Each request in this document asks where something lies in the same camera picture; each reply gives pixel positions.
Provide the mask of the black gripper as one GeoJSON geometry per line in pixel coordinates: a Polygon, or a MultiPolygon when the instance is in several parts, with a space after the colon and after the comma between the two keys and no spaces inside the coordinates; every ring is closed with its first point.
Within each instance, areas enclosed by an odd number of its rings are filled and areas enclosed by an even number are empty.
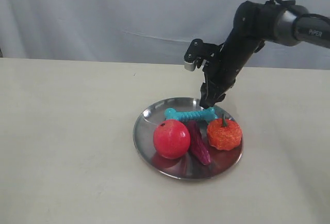
{"type": "Polygon", "coordinates": [[[215,57],[203,67],[205,82],[201,85],[199,105],[203,109],[222,102],[251,56],[249,44],[224,44],[215,57]]]}

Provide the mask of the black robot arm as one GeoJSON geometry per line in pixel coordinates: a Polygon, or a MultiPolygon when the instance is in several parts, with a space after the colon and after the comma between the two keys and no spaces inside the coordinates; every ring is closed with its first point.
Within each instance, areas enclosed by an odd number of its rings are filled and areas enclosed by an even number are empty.
{"type": "Polygon", "coordinates": [[[249,58],[266,42],[284,46],[306,42],[329,48],[329,18],[299,5],[289,10],[275,4],[242,3],[225,42],[207,44],[200,106],[206,109],[221,102],[249,58]]]}

